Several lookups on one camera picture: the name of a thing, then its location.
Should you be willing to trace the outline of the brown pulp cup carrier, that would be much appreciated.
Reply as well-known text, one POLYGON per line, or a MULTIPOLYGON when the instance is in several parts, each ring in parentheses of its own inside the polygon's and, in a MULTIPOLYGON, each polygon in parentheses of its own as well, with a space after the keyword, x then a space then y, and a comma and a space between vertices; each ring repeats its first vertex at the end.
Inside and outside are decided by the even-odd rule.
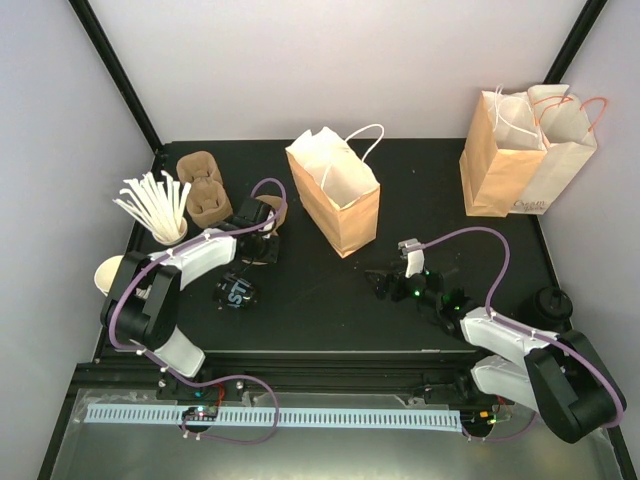
POLYGON ((257 199, 270 206, 268 215, 269 223, 263 228, 263 231, 266 233, 265 237, 268 238, 272 235, 278 235, 278 229, 286 220, 288 210, 287 203, 281 197, 274 195, 259 195, 257 199))

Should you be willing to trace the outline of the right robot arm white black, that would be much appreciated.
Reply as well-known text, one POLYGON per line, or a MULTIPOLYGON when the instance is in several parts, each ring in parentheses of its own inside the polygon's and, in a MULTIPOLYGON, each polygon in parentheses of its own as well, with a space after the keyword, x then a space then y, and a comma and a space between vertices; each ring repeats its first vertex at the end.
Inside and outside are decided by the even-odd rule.
POLYGON ((379 299, 411 299, 434 314, 448 335, 488 351, 488 356, 454 379, 457 396, 479 402, 506 398, 536 412, 561 440, 575 443, 620 421, 626 401, 585 335, 535 330, 485 307, 463 289, 448 289, 442 276, 411 276, 374 269, 364 274, 379 299))

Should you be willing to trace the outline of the black printed coffee cup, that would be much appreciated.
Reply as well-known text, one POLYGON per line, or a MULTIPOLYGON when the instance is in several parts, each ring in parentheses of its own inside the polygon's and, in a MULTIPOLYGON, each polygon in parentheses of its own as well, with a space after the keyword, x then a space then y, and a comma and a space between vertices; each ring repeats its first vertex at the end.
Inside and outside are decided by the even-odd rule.
POLYGON ((213 298, 227 308, 244 309, 257 303, 258 291, 241 273, 226 271, 213 292, 213 298))

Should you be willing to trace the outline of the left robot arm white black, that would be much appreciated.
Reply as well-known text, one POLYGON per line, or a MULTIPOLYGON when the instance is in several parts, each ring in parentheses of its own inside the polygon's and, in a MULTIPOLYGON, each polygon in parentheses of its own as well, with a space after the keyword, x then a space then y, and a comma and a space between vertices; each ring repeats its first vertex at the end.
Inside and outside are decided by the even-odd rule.
POLYGON ((177 326, 179 297, 191 283, 236 260, 246 265, 276 261, 277 228, 287 203, 277 196, 249 197, 238 214, 207 228, 173 249, 121 260, 101 312, 111 344, 122 351, 149 353, 180 375, 179 386, 193 399, 214 388, 205 354, 177 326))

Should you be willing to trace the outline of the kraft paper bag white handles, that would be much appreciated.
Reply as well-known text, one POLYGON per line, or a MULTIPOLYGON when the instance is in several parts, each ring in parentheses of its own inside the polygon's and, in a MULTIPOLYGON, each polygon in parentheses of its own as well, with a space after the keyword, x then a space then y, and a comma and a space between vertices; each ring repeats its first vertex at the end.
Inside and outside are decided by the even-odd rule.
POLYGON ((302 206, 342 258, 376 239, 380 184, 366 159, 384 134, 379 123, 345 138, 323 127, 304 131, 285 148, 302 206), (349 141, 371 128, 379 134, 359 156, 349 141))

